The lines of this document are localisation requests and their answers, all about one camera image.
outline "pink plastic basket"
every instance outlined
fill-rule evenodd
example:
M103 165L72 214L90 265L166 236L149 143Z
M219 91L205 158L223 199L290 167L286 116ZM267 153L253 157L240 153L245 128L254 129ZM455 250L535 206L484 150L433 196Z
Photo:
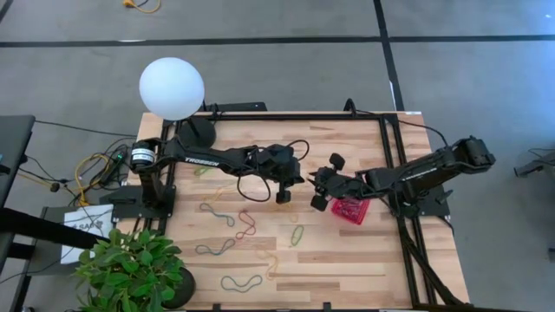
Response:
M366 211L370 205L369 199L357 200L353 198L344 198L334 200L331 212L340 218L353 223L362 224Z

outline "lamp base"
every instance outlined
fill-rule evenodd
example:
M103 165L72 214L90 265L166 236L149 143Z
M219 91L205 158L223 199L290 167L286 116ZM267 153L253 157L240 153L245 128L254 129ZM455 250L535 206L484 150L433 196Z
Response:
M181 125L178 135L185 146L208 148L216 141L216 128L204 118L189 117Z

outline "wooden table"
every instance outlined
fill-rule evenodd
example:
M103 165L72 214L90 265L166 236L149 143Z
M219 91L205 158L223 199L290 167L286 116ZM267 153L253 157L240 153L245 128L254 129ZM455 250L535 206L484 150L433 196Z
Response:
M399 118L423 124L420 114L399 113ZM159 137L161 124L160 118L144 114L139 139ZM374 120L219 121L216 130L218 138L213 148L217 149L308 140L310 153L301 161L303 177L327 166L332 153L340 153L347 160L343 169L347 174L386 165L380 129ZM430 153L424 129L401 124L401 130L408 160ZM394 144L392 131L388 134ZM295 148L300 156L306 147L299 144ZM354 225L334 216L330 209L320 212L311 208L314 188L309 183L291 187L290 205L275 203L277 185L273 183L271 200L256 203L237 193L237 178L218 169L196 177L196 168L190 164L176 166L178 195L166 228L166 235L183 250L180 257L197 281L197 292L186 309L211 309L214 303L221 303L222 309L321 309L323 302L331 302L334 309L411 307L396 221L379 200L371 201L364 223ZM139 184L133 176L129 182ZM203 201L211 202L210 197L220 187L225 192L211 205L216 212L234 217L234 227L228 227L224 218L199 209ZM256 177L242 179L241 189L252 197L266 196L264 184ZM228 238L246 229L247 225L238 219L242 210L256 220L254 236L238 240L221 256L195 252L199 244L220 250ZM430 264L453 293L467 302L450 229L438 218L421 218L421 223ZM127 220L118 227L131 231L133 225L134 220ZM304 235L293 247L291 234L298 225L304 226ZM267 254L263 250L278 257L276 270L271 267L275 260L264 259ZM425 302L422 274L416 263L415 270L421 302ZM262 284L244 294L220 286L223 276L246 283L257 274L264 277ZM226 280L225 286L231 287L231 281Z

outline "potted plant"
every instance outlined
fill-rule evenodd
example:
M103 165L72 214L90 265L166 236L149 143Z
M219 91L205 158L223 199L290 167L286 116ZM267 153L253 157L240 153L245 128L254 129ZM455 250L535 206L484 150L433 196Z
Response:
M171 239L149 230L122 234L117 229L110 231L109 239L79 256L78 287L88 282L95 290L89 288L86 301L79 298L83 311L158 312L191 299L195 281L175 256L181 250Z

